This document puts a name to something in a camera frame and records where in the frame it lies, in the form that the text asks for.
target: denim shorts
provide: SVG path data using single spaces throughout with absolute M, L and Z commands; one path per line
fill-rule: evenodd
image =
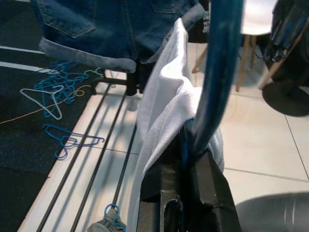
M 134 73 L 153 63 L 181 17 L 187 29 L 204 16 L 198 0 L 32 0 L 46 55 Z

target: white cloth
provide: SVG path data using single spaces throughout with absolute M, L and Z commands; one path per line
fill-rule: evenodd
M 127 232 L 136 232 L 140 207 L 140 188 L 147 170 L 155 163 L 184 123 L 192 119 L 198 107 L 201 88 L 193 87 L 187 67 L 188 35 L 181 19 L 158 59 L 148 80 L 137 116 L 137 132 L 144 138 L 130 196 Z M 212 138 L 211 150 L 223 169 L 220 132 Z

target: white chair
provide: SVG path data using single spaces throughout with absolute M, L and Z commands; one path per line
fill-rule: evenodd
M 251 40 L 251 67 L 253 67 L 256 37 L 271 32 L 272 10 L 277 0 L 244 0 L 241 33 L 245 36 L 241 66 L 236 85 L 239 92 L 241 82 L 245 73 L 246 61 L 248 58 L 249 44 Z

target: dark rug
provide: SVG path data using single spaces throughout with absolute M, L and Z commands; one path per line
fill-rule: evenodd
M 41 36 L 30 3 L 0 1 L 0 46 L 38 50 Z M 43 54 L 0 49 L 0 62 L 47 67 L 52 61 Z M 88 69 L 93 68 L 77 65 L 70 72 Z M 0 67 L 0 122 L 39 109 L 19 90 L 33 88 L 46 77 L 28 70 Z M 76 87 L 89 83 L 90 80 L 85 80 Z M 59 142 L 43 131 L 43 124 L 72 130 L 90 97 L 90 89 L 84 90 L 86 94 L 76 97 L 73 104 L 60 105 L 61 120 L 45 118 L 40 111 L 0 124 L 0 231 L 18 230 L 56 161 L 55 151 L 61 151 Z M 34 97 L 42 99 L 40 94 Z

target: gray sneaker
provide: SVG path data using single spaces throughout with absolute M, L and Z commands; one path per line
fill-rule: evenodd
M 87 232 L 125 232 L 126 225 L 121 221 L 117 210 L 111 208 L 103 220 L 93 223 Z

